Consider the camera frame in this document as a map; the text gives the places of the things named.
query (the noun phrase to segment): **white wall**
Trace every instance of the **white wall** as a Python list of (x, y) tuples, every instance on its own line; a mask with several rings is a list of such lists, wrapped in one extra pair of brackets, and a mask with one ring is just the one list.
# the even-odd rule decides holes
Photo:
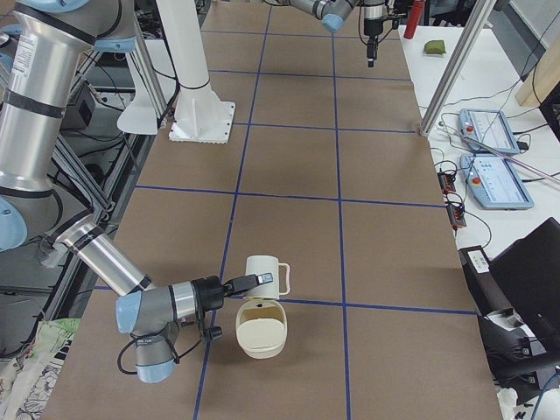
[[(511, 5), (537, 38), (543, 35), (552, 18), (560, 11), (560, 0), (511, 0)], [(560, 16), (547, 30), (542, 43), (548, 48), (559, 35)]]

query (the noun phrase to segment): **blue cable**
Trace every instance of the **blue cable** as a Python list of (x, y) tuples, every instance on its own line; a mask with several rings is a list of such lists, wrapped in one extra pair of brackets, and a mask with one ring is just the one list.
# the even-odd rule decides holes
[(544, 384), (544, 387), (542, 387), (541, 389), (541, 393), (539, 394), (539, 397), (536, 400), (536, 404), (535, 404), (535, 409), (533, 409), (533, 414), (531, 415), (531, 420), (535, 420), (536, 418), (536, 411), (539, 409), (539, 405), (541, 404), (541, 400), (543, 399), (544, 393), (547, 391), (547, 388), (549, 387), (550, 383), (552, 381), (554, 381), (554, 378), (556, 377), (560, 377), (560, 370), (557, 371), (555, 374), (553, 374), (550, 379), (548, 379), (546, 381), (546, 383)]

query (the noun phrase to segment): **red cylinder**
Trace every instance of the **red cylinder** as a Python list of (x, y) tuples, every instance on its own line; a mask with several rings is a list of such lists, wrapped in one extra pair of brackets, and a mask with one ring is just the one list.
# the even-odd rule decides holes
[(414, 32), (417, 30), (418, 22), (420, 22), (420, 17), (424, 11), (424, 5), (424, 0), (414, 0), (414, 4), (412, 4), (412, 11), (409, 16), (409, 22), (406, 24), (406, 31), (404, 31), (404, 37), (406, 39), (412, 39), (414, 37)]

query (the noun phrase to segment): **blue and white device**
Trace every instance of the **blue and white device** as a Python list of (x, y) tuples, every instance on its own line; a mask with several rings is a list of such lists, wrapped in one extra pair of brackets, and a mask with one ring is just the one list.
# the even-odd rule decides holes
[[(520, 153), (517, 140), (503, 112), (484, 109), (461, 109), (458, 122), (464, 137), (508, 155)], [(472, 151), (483, 151), (478, 145), (463, 139)]]
[(535, 205), (507, 160), (489, 154), (469, 154), (463, 155), (460, 162), (465, 182), (483, 208), (519, 210)]

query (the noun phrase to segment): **mug handle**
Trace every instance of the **mug handle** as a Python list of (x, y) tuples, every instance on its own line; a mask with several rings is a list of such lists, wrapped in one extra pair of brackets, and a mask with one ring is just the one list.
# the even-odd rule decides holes
[(286, 269), (286, 291), (279, 293), (280, 296), (283, 296), (290, 293), (290, 266), (286, 263), (280, 262), (278, 267), (284, 267)]

